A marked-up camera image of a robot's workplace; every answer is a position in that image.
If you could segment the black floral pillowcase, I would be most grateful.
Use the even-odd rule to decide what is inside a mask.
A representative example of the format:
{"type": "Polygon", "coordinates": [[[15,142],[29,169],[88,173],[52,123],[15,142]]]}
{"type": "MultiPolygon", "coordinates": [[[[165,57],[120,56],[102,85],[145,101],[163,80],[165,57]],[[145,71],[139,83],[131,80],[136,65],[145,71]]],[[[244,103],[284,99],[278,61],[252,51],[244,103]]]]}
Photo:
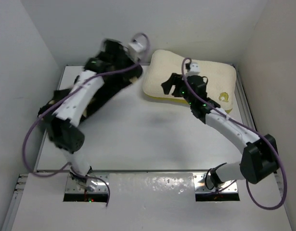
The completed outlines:
{"type": "MultiPolygon", "coordinates": [[[[104,81],[104,85],[94,94],[90,103],[84,110],[80,118],[80,122],[82,123],[83,121],[91,117],[108,101],[110,101],[110,99],[112,99],[116,94],[139,80],[142,74],[143,68],[139,65],[138,67],[126,73],[115,74],[108,77],[107,80],[104,81]]],[[[53,92],[53,97],[39,109],[38,116],[44,113],[52,105],[60,101],[62,98],[66,97],[70,93],[70,91],[70,87],[62,90],[55,90],[53,92]]]]}

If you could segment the cream yellow pillow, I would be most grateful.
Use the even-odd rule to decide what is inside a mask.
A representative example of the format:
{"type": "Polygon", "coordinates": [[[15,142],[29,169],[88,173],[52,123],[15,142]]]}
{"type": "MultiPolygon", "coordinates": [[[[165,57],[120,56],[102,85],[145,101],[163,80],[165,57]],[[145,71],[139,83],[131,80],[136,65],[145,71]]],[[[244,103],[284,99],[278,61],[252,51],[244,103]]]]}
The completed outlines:
{"type": "MultiPolygon", "coordinates": [[[[156,100],[169,100],[186,104],[183,98],[165,95],[161,84],[169,79],[172,73],[181,73],[183,57],[171,51],[156,50],[150,66],[144,76],[143,92],[156,100]]],[[[200,76],[208,78],[207,95],[220,104],[226,113],[233,109],[233,99],[236,82],[236,70],[233,66],[212,61],[193,60],[199,64],[200,76]]]]}

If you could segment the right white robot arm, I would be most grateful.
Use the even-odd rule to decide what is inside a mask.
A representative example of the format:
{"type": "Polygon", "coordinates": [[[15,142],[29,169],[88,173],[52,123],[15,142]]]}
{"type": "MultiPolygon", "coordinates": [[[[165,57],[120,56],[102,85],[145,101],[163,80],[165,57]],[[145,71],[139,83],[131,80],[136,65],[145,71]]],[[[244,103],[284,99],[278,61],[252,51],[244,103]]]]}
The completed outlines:
{"type": "Polygon", "coordinates": [[[217,130],[242,154],[242,159],[236,163],[223,163],[210,169],[206,186],[212,190],[230,180],[257,184],[275,173],[280,167],[271,150],[271,147],[277,147],[276,140],[269,134],[260,138],[255,132],[232,122],[220,105],[208,97],[207,77],[189,76],[187,81],[185,83],[182,75],[173,73],[161,87],[165,95],[172,90],[172,96],[183,97],[196,118],[217,130]]]}

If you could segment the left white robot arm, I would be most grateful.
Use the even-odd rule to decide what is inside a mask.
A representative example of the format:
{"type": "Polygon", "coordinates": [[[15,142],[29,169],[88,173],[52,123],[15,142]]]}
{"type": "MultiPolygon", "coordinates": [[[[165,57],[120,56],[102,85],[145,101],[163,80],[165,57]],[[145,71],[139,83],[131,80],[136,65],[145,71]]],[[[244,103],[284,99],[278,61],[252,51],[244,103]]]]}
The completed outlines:
{"type": "Polygon", "coordinates": [[[139,60],[146,48],[136,39],[128,46],[105,39],[100,52],[87,60],[73,87],[56,91],[40,109],[49,140],[63,150],[73,176],[86,178],[91,173],[90,164],[79,152],[85,136],[78,126],[140,78],[143,69],[139,60]]]}

